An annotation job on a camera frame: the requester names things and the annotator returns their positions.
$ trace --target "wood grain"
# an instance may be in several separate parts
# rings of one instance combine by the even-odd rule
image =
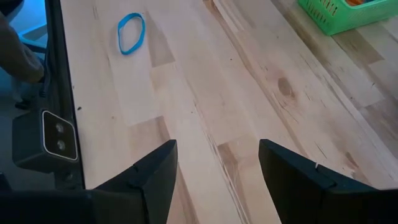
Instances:
[[[262,138],[398,187],[396,18],[328,37],[294,0],[62,0],[62,12],[87,187],[176,139],[168,223],[280,223]],[[147,35],[123,56],[116,26],[131,12]],[[140,28],[127,24],[124,47]]]

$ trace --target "light wood surface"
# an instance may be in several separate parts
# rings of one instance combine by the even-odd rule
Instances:
[[[123,56],[131,12],[147,34]],[[176,139],[169,223],[280,223],[262,138],[398,187],[397,18],[328,37],[295,0],[62,0],[62,13],[88,188]]]

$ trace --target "green plastic basket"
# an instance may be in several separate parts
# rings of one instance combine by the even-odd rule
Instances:
[[[398,14],[398,0],[374,0],[350,6],[345,0],[298,0],[326,35],[377,22]]]

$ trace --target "plastic basket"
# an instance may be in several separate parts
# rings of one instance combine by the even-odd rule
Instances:
[[[350,6],[345,0],[298,0],[326,35],[387,19],[398,14],[398,0],[374,0]]]

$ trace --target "butcher block countertop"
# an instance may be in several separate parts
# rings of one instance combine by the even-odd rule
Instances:
[[[398,18],[329,37],[295,0],[61,5],[87,188],[169,139],[179,166],[168,223],[280,223],[260,139],[398,187]],[[122,55],[118,22],[132,12],[146,37]]]

